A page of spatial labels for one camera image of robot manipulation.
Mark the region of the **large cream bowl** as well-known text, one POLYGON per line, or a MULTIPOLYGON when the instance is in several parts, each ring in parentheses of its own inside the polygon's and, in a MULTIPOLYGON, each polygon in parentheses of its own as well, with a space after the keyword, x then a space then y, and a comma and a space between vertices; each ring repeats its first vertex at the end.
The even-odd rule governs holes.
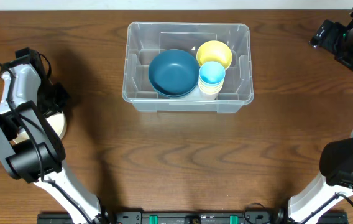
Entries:
MULTIPOLYGON (((46 120, 49 125, 51 125, 53 130, 58 134, 59 138, 63 139, 67 129, 67 121, 65 114, 63 112, 60 112, 51 115, 46 120)), ((28 134, 24 130, 21 130, 18 132, 17 137, 13 141, 17 144, 27 139, 29 139, 28 134)))

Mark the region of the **dark blue bowl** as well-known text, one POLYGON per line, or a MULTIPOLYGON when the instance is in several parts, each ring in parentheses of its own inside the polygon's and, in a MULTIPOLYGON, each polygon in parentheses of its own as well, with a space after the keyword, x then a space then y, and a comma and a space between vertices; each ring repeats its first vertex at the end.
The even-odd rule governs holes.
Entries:
POLYGON ((155 91, 181 95, 198 84, 199 64, 183 50, 171 49, 158 54, 148 69, 149 82, 155 91))
POLYGON ((185 97, 187 97, 187 96, 190 96, 192 93, 194 93, 195 90, 196 90, 196 89, 194 88, 194 89, 192 89, 191 91, 186 92, 186 93, 181 94, 181 95, 169 95, 169 94, 161 93, 161 92, 159 92, 159 91, 156 91, 156 93, 158 94, 158 97, 159 97, 159 98, 185 98, 185 97))

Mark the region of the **yellow small bowl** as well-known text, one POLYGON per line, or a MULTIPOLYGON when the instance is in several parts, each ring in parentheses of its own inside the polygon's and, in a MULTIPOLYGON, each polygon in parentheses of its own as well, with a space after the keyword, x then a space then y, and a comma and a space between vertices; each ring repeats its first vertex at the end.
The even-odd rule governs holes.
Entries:
POLYGON ((210 40, 198 48, 196 59, 199 66, 207 62, 217 62, 226 70, 232 63, 233 55, 232 50, 225 43, 218 40, 210 40))

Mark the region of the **light blue cup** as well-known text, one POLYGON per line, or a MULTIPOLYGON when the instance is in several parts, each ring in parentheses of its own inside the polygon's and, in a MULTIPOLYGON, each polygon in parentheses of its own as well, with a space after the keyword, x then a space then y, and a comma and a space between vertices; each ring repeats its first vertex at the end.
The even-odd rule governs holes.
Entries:
POLYGON ((199 70, 200 79, 207 84, 217 85, 224 81, 226 70, 222 64, 211 61, 204 63, 199 70))

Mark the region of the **yellow cup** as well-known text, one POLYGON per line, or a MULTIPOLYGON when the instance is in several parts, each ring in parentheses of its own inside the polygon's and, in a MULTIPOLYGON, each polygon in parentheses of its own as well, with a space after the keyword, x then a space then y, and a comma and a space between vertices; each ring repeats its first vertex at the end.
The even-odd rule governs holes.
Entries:
POLYGON ((215 84, 212 84, 212 83, 206 83, 202 80, 199 80, 198 81, 198 86, 206 86, 206 87, 209 87, 209 88, 217 88, 217 87, 222 87, 224 84, 224 82, 219 82, 219 83, 215 83, 215 84))

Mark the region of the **cream cup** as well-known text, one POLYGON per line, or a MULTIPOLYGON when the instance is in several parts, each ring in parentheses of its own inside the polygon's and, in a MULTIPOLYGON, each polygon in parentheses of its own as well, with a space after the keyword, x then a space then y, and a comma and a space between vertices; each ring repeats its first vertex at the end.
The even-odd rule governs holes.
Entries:
POLYGON ((207 94, 207 95, 213 95, 213 94, 217 94, 220 92, 220 90, 222 89, 222 87, 217 87, 217 88, 209 88, 209 87, 206 87, 206 86, 199 86, 199 89, 207 94))

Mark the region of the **pink cup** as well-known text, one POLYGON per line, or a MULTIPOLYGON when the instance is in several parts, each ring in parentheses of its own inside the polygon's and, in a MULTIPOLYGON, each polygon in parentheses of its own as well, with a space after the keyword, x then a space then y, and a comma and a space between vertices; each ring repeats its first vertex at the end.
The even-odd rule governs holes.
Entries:
POLYGON ((202 100, 215 100, 218 97, 218 93, 206 94, 206 93, 200 92, 199 96, 202 100))

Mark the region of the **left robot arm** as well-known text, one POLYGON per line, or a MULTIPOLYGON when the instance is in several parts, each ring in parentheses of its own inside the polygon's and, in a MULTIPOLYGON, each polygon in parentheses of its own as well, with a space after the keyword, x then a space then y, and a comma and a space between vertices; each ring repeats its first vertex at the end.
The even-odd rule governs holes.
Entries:
POLYGON ((99 198, 87 190, 67 165, 60 135, 47 118, 62 112, 67 95, 53 84, 45 56, 20 56, 1 66, 0 162, 13 179, 50 194, 73 223, 108 223, 99 198))

